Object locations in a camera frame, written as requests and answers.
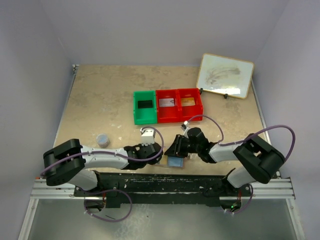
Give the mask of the pink leather card holder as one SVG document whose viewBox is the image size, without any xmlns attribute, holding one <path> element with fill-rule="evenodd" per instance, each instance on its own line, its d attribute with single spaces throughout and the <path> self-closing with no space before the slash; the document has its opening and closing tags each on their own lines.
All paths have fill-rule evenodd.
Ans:
<svg viewBox="0 0 320 240">
<path fill-rule="evenodd" d="M 165 168 L 183 168 L 184 159 L 180 157 L 163 155 L 161 160 L 155 165 L 157 167 L 165 167 Z"/>
</svg>

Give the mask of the silver striped card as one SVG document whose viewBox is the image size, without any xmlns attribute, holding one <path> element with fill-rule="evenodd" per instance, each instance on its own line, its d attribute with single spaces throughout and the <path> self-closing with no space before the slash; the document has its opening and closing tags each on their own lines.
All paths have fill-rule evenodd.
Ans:
<svg viewBox="0 0 320 240">
<path fill-rule="evenodd" d="M 175 99 L 174 98 L 160 98 L 158 100 L 158 104 L 160 108 L 166 108 L 166 107 L 175 107 Z"/>
</svg>

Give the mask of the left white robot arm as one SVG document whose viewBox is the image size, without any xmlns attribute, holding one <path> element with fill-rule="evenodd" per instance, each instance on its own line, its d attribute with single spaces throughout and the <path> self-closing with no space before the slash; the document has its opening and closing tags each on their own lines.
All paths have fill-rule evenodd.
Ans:
<svg viewBox="0 0 320 240">
<path fill-rule="evenodd" d="M 73 184 L 85 191 L 99 186 L 98 173 L 92 168 L 137 170 L 158 163 L 163 144 L 137 144 L 118 149 L 92 148 L 70 139 L 43 154 L 44 170 L 40 175 L 48 186 Z"/>
</svg>

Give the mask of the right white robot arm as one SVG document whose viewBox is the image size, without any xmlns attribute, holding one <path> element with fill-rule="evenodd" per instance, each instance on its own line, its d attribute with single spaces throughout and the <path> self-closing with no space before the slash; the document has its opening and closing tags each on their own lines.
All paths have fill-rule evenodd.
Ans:
<svg viewBox="0 0 320 240">
<path fill-rule="evenodd" d="M 165 151 L 168 157 L 186 158 L 197 154 L 205 163 L 239 161 L 241 167 L 231 170 L 224 181 L 238 189 L 246 184 L 267 184 L 285 163 L 285 157 L 258 135 L 250 134 L 241 143 L 222 145 L 210 142 L 198 127 L 190 128 L 184 135 L 176 135 L 172 145 Z"/>
</svg>

